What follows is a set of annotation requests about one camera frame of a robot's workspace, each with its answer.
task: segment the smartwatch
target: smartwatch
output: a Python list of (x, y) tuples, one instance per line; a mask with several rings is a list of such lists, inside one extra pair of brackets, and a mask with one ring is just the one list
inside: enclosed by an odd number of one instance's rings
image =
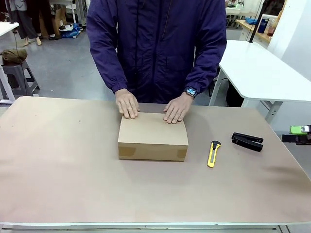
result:
[(198, 91), (196, 89), (194, 89), (193, 87), (188, 87), (186, 89), (186, 93), (192, 97), (196, 97), (198, 94)]

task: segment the bottle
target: bottle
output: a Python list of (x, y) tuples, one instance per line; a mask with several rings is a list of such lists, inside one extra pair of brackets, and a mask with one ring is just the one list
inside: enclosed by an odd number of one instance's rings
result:
[(278, 21), (273, 19), (268, 29), (268, 36), (273, 36), (274, 32), (276, 31), (277, 24), (278, 24)]
[(266, 30), (266, 27), (268, 25), (269, 22), (269, 18), (267, 17), (263, 17), (261, 20), (261, 23), (258, 27), (258, 33), (264, 33), (264, 31)]

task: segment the person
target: person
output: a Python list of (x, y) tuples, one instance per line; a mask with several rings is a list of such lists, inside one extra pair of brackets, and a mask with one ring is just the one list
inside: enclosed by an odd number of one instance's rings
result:
[(175, 124), (216, 76), (226, 47), (225, 1), (92, 0), (87, 34), (120, 113), (136, 118), (139, 102), (164, 103), (164, 120)]
[(59, 40), (62, 37), (55, 35), (53, 23), (52, 23), (52, 14), (51, 6), (49, 0), (26, 0), (28, 5), (28, 14), (32, 19), (32, 24), (35, 28), (35, 32), (40, 39), (43, 39), (40, 28), (40, 11), (43, 17), (44, 25), (49, 34), (49, 40)]
[(7, 8), (10, 7), (11, 9), (12, 20), (19, 23), (17, 31), (20, 38), (25, 40), (24, 45), (29, 45), (29, 39), (36, 39), (37, 44), (39, 46), (42, 45), (39, 36), (35, 33), (31, 18), (27, 14), (27, 3), (25, 0), (9, 0), (8, 4)]

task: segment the cardboard box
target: cardboard box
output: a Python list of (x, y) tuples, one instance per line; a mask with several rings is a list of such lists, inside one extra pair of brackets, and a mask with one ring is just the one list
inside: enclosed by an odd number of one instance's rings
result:
[[(54, 28), (54, 31), (55, 31), (55, 34), (57, 36), (60, 36), (61, 33), (59, 31), (59, 27), (62, 25), (61, 23), (63, 24), (67, 24), (67, 21), (66, 21), (66, 7), (63, 6), (61, 9), (58, 9), (56, 10), (56, 14), (55, 14), (55, 18), (52, 18), (52, 24), (53, 24), (53, 28)], [(48, 32), (45, 28), (45, 25), (44, 25), (44, 20), (42, 18), (42, 15), (40, 13), (40, 29), (41, 29), (41, 34), (43, 37), (48, 37)]]
[(188, 138), (184, 122), (168, 124), (159, 113), (139, 113), (121, 120), (120, 159), (184, 161)]

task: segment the black clamp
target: black clamp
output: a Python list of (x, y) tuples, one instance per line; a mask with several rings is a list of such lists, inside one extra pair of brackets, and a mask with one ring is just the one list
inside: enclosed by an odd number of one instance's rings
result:
[(311, 134), (308, 135), (282, 134), (282, 142), (295, 142), (296, 145), (311, 145)]
[(233, 133), (231, 139), (233, 143), (241, 147), (245, 147), (258, 152), (260, 152), (263, 147), (263, 138), (260, 137), (254, 137), (242, 133)]

